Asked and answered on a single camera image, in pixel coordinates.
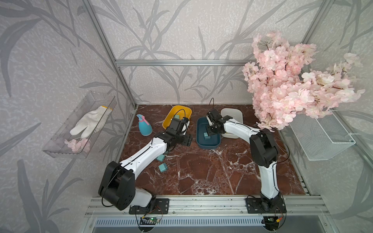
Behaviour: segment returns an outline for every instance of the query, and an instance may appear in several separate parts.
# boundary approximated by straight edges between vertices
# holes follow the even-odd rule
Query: black cable
[[[134,209],[135,209],[135,218],[136,218],[137,226],[138,226],[138,228],[139,228],[139,230],[140,230],[139,221],[137,220],[137,215],[136,215],[136,208],[134,207]]]
[[[238,122],[232,122],[232,123],[239,124],[239,125],[244,125],[244,126],[246,126],[248,129],[250,129],[251,131],[254,131],[254,130],[252,130],[249,126],[247,126],[247,125],[245,125],[245,124],[241,124],[241,123],[238,123]],[[289,149],[289,146],[288,146],[288,145],[287,145],[287,144],[282,140],[282,138],[280,138],[280,137],[278,137],[278,136],[276,136],[276,135],[274,135],[274,134],[272,134],[272,133],[266,133],[266,134],[270,134],[270,135],[272,135],[272,136],[274,136],[274,137],[280,139],[280,140],[282,141],[282,143],[286,146],[286,152],[288,153],[288,157],[287,157],[285,160],[280,161],[280,162],[276,162],[276,163],[273,164],[273,166],[272,166],[273,183],[275,183],[275,172],[274,172],[274,170],[273,170],[273,167],[274,167],[276,164],[278,164],[278,163],[283,163],[283,162],[287,161],[287,160],[290,158],[290,149]],[[275,189],[276,189],[276,190],[281,194],[282,200],[284,200],[282,192],[280,192],[280,190],[278,190],[278,189],[276,188],[276,186],[275,186]],[[286,216],[287,216],[287,214],[285,213],[285,218],[284,218],[284,220],[283,220],[281,226],[279,226],[276,230],[280,229],[280,228],[285,224]]]
[[[186,122],[184,122],[184,121],[181,121],[181,122],[185,125],[185,130],[181,132],[181,134],[183,134],[183,133],[185,133],[187,131],[188,124]]]
[[[153,145],[153,139],[154,138],[152,138],[151,139],[151,142],[150,142],[150,146],[144,151],[144,152],[142,152],[139,156],[141,156],[142,154],[144,154],[147,150],[149,150],[150,148],[151,148],[151,146]],[[105,207],[112,207],[113,205],[105,205],[104,204],[104,195],[105,195],[105,192],[106,192],[106,190],[107,190],[107,188],[109,187],[109,185],[110,185],[110,183],[113,181],[113,179],[118,175],[118,173],[125,167],[125,166],[127,166],[127,165],[129,165],[130,163],[132,163],[134,160],[136,160],[139,156],[137,156],[136,158],[134,158],[131,162],[129,162],[129,163],[127,163],[126,165],[124,165],[124,166],[120,166],[120,169],[119,169],[119,171],[113,176],[113,178],[109,181],[109,183],[107,184],[107,186],[106,186],[106,188],[105,188],[105,191],[104,191],[104,193],[102,194],[102,196],[101,196],[101,204],[103,205],[103,206],[105,206]]]
[[[209,106],[210,106],[210,104],[211,104],[211,101],[212,101],[212,108],[214,108],[215,99],[214,99],[214,98],[211,98],[211,99],[210,99]]]
[[[172,147],[172,149],[171,150],[168,150],[168,152],[171,152],[171,151],[173,151],[174,149],[175,149],[175,147],[176,147],[176,144]]]
[[[138,157],[140,157],[140,156],[141,156],[142,154],[144,154],[147,150],[149,150],[149,149],[151,148],[151,146],[153,145],[153,139],[154,139],[154,138],[151,139],[150,146],[149,146],[145,151],[143,151],[141,154],[139,154],[136,158],[132,159],[131,162],[127,163],[127,164],[124,165],[123,167],[125,167],[125,166],[131,164],[131,163],[132,163],[133,161],[135,161]]]
[[[248,198],[248,197],[256,198],[256,197],[254,197],[253,195],[247,195],[246,198]]]
[[[245,124],[241,124],[241,123],[239,123],[239,122],[232,122],[232,123],[239,124],[239,125],[244,125],[244,126],[246,126],[248,129],[250,129],[251,131],[254,131],[254,130],[252,130],[249,126],[247,126],[247,125],[245,125]],[[270,135],[272,135],[272,136],[274,136],[274,137],[280,139],[280,140],[282,141],[282,143],[286,146],[286,149],[287,149],[286,152],[288,153],[289,156],[288,156],[284,161],[276,162],[275,164],[283,163],[283,162],[285,162],[285,161],[287,161],[287,160],[289,159],[289,157],[290,157],[290,149],[289,149],[289,146],[284,142],[284,140],[282,140],[282,138],[280,138],[279,136],[274,135],[273,133],[267,133],[267,132],[263,132],[263,131],[254,131],[254,132],[256,132],[256,133],[265,133],[265,134],[270,134]]]
[[[177,111],[176,113],[175,113],[175,115],[173,116],[173,117],[175,117],[176,116],[176,114],[178,113],[178,112],[180,112],[181,110],[183,110],[184,111],[184,117],[187,117],[186,115],[186,112],[185,112],[185,110],[182,108],[182,109],[180,109],[179,111]]]
[[[161,219],[159,221],[161,221],[163,219],[163,211],[161,210],[161,208],[159,206],[157,206],[159,208],[159,210],[161,211],[162,213],[162,216],[161,216]]]
[[[119,173],[122,169],[123,169],[123,167],[120,167],[120,169],[118,170],[118,172],[117,172],[117,173],[113,176],[113,178],[109,181],[109,183],[107,184],[107,186],[106,186],[106,188],[105,188],[104,193],[103,193],[102,196],[101,196],[101,204],[102,204],[103,206],[105,206],[105,207],[112,207],[112,206],[114,206],[114,205],[105,205],[105,204],[104,204],[104,195],[105,195],[105,192],[106,192],[107,188],[109,187],[110,183],[113,181],[113,179],[116,177],[116,175],[118,175],[118,173]]]

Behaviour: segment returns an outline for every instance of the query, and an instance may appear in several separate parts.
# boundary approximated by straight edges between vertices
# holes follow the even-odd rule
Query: blue spray bottle
[[[139,130],[143,136],[149,136],[153,132],[149,122],[145,120],[145,117],[141,114],[136,115],[139,118]]]

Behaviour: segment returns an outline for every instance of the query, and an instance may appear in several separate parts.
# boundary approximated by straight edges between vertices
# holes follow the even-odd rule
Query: blue bin
[[[197,144],[202,149],[216,149],[222,142],[220,134],[211,135],[210,139],[205,139],[203,133],[207,132],[206,126],[209,125],[206,117],[197,120]]]

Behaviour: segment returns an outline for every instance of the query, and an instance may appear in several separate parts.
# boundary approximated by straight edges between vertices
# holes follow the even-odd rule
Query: white bin
[[[224,109],[221,110],[220,114],[221,114],[222,117],[231,116],[235,120],[237,120],[239,123],[241,123],[241,124],[244,123],[242,112],[238,109],[224,108]],[[222,136],[225,137],[225,138],[239,138],[238,136],[236,136],[234,134],[231,134],[229,132],[222,133]]]

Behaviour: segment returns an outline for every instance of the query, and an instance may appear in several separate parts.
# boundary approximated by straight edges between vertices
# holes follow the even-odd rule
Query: gray wall
[[[252,37],[302,41],[322,0],[92,0],[116,59],[250,59]],[[252,103],[241,67],[122,67],[138,103]]]
[[[354,87],[366,89],[355,103],[338,107],[354,130],[372,148],[373,130],[373,1],[349,0],[334,3],[311,42],[320,51],[315,55],[313,69],[325,70],[351,52],[361,57],[363,67],[354,67]],[[290,128],[284,129],[289,140]],[[309,161],[296,142],[291,143],[295,160],[312,194],[322,195],[341,233],[368,233],[373,229],[373,171],[365,160],[349,148],[327,161]]]
[[[0,0],[0,232],[77,232],[131,106],[81,1]],[[117,106],[86,159],[41,151],[88,91]]]

